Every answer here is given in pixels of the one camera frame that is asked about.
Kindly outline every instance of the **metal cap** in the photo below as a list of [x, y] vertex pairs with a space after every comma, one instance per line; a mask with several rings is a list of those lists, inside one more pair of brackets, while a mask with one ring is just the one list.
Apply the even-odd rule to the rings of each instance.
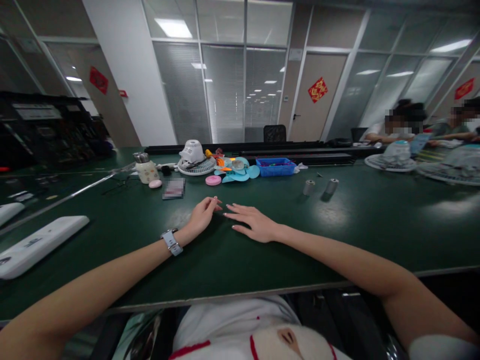
[[150, 157], [146, 152], [135, 152], [133, 154], [135, 161], [137, 163], [148, 163], [150, 161]]

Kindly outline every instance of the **white fan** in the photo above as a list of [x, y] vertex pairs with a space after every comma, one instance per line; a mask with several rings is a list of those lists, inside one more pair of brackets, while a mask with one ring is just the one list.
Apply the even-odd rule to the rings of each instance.
[[198, 140], [188, 140], [185, 147], [179, 152], [181, 159], [178, 162], [178, 171], [185, 175], [199, 176], [211, 173], [217, 160], [207, 158]]
[[451, 184], [480, 186], [480, 145], [457, 147], [442, 162], [421, 163], [416, 171]]
[[410, 144], [403, 140], [392, 142], [383, 154], [365, 158], [365, 164], [394, 173], [408, 173], [417, 167], [417, 163], [410, 158]]

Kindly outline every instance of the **white thermos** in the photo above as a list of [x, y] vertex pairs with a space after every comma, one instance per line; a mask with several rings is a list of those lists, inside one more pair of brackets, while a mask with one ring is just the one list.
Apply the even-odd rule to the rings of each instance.
[[143, 184], [149, 184], [153, 180], [159, 179], [159, 172], [146, 152], [136, 152], [133, 157], [136, 161], [135, 169], [138, 171], [138, 177]]

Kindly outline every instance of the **white pillar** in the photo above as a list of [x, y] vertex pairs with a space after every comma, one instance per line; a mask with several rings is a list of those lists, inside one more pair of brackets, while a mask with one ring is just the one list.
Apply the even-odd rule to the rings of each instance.
[[141, 0], [83, 0], [142, 146], [176, 145]]

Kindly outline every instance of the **blue plastic basket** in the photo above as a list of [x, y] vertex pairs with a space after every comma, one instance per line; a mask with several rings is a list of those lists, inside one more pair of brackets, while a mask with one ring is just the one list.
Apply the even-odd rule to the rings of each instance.
[[264, 178], [293, 175], [295, 166], [297, 166], [285, 157], [256, 159], [256, 165], [260, 168], [260, 175]]

